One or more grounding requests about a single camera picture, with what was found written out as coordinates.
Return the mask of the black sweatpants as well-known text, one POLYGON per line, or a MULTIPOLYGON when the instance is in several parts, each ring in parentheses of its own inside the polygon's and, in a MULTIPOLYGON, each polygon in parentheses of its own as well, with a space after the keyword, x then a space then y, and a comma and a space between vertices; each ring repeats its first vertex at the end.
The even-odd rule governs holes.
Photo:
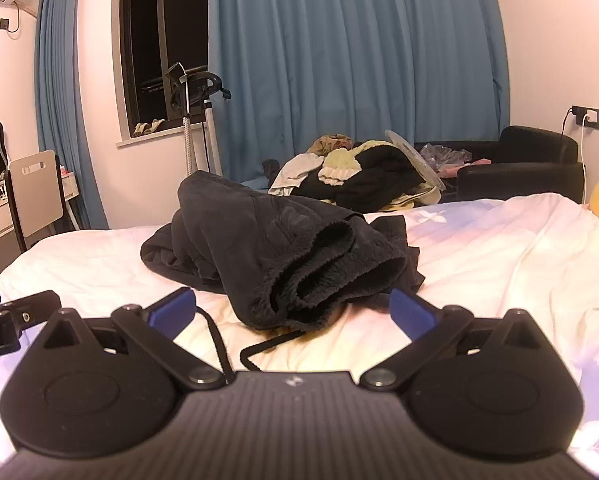
POLYGON ((359 375, 408 346, 387 315, 391 292, 424 282, 420 250, 402 214, 369 220, 303 196, 279 197, 196 171, 178 188, 172 220, 140 247, 146 268, 199 292, 228 298, 236 318, 263 333, 240 361, 312 342, 307 370, 359 375))

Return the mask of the pile of clothes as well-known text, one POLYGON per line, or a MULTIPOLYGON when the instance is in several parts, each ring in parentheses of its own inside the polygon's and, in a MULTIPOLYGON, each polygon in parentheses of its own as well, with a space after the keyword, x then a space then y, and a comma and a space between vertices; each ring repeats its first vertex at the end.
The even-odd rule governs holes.
POLYGON ((321 136, 281 164, 262 162, 268 193, 303 196, 363 214, 434 205, 445 185, 405 139, 386 130, 383 140, 354 143, 345 134, 321 136))

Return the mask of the white dresser desk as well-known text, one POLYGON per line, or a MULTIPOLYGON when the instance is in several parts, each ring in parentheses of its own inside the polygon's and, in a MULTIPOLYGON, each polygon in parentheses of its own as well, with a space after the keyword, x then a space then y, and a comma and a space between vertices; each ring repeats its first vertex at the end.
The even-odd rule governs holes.
MULTIPOLYGON (((64 220, 71 221, 71 230, 79 230, 80 226, 74 214, 73 200, 79 196, 79 189, 75 174, 61 168, 62 185, 66 205, 64 220)), ((10 208, 6 194, 0 196, 0 274, 21 255, 18 241, 16 240, 14 227, 11 220, 10 208)))

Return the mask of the clear plastic bag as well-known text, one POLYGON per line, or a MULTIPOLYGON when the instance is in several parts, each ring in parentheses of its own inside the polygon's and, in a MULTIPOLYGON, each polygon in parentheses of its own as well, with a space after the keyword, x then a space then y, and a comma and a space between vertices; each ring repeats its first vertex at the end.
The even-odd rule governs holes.
POLYGON ((420 150, 420 155, 436 172, 447 167, 463 166, 472 162, 472 154, 467 150, 453 150, 448 146, 425 144, 420 150))

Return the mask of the narrow blue curtain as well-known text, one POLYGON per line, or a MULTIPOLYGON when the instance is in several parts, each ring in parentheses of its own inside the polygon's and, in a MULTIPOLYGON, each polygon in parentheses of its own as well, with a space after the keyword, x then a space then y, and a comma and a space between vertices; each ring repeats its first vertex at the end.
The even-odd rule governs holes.
POLYGON ((34 54, 38 146, 75 174, 83 229, 109 227, 86 136, 77 59, 77 0, 39 0, 34 54))

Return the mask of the large blue curtain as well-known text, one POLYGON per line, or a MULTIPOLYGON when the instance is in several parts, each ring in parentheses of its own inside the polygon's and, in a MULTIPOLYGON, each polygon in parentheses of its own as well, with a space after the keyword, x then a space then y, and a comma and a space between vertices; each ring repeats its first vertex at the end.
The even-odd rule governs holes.
POLYGON ((256 178, 324 134, 493 140, 510 120, 498 0, 208 0, 222 172, 256 178))

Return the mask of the dark window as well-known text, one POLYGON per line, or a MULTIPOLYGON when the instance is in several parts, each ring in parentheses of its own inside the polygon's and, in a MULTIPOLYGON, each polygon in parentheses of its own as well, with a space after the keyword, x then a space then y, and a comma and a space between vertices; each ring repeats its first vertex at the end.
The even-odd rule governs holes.
POLYGON ((208 68, 208 0, 120 0, 120 27, 129 136, 181 126, 166 72, 176 63, 208 68))

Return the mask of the wall power outlet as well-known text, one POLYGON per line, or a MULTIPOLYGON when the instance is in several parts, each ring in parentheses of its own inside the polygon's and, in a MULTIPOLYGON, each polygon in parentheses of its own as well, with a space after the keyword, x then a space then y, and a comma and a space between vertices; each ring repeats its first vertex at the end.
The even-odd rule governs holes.
POLYGON ((599 108, 573 105, 571 112, 577 126, 599 131, 599 108))

